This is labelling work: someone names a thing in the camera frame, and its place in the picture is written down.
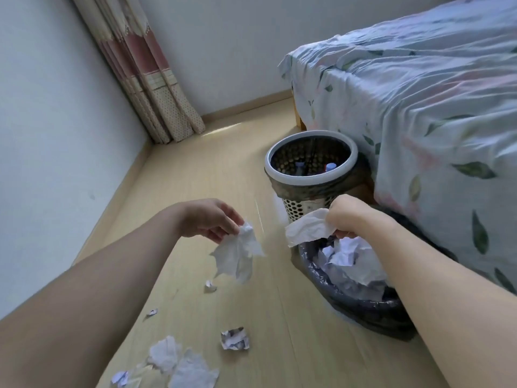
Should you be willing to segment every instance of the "floor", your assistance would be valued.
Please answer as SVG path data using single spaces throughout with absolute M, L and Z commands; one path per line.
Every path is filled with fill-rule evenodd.
M 417 337 L 410 343 L 370 332 L 337 315 L 290 261 L 283 228 L 287 215 L 264 173 L 264 156 L 297 132 L 292 100 L 212 123 L 202 136 L 156 146 L 107 234 L 110 243 L 174 202 L 218 197 L 255 228 L 267 254 L 255 258 L 253 277 L 239 285 L 218 277 L 208 254 L 214 244 L 182 239 L 163 269 L 142 318 L 100 381 L 137 365 L 149 346 L 173 335 L 220 369 L 216 387 L 446 387 Z M 145 312 L 159 308 L 143 320 Z M 223 351 L 221 331 L 244 326 L 251 348 Z

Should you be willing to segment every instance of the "person's left arm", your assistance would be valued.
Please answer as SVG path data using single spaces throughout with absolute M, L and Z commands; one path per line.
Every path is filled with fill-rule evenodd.
M 174 204 L 71 267 L 0 321 L 0 387 L 95 387 L 178 239 L 242 224 L 217 199 Z

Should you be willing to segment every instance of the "bed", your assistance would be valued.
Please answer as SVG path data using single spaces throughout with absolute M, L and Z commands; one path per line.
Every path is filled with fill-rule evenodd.
M 456 0 L 279 65 L 307 129 L 353 138 L 375 199 L 516 293 L 517 0 Z

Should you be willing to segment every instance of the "wooden bed leg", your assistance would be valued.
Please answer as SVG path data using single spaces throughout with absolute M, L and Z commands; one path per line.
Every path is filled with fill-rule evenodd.
M 296 104 L 294 102 L 294 94 L 293 94 L 293 106 L 294 106 L 294 116 L 296 117 L 296 126 L 300 128 L 300 130 L 306 131 L 307 127 L 303 123 L 303 121 L 300 118 L 300 115 L 298 114 L 298 110 L 296 110 Z

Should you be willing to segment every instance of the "beige curtain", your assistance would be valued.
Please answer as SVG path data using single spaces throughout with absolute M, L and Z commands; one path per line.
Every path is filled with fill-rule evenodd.
M 156 143 L 205 130 L 172 73 L 138 0 L 74 0 Z

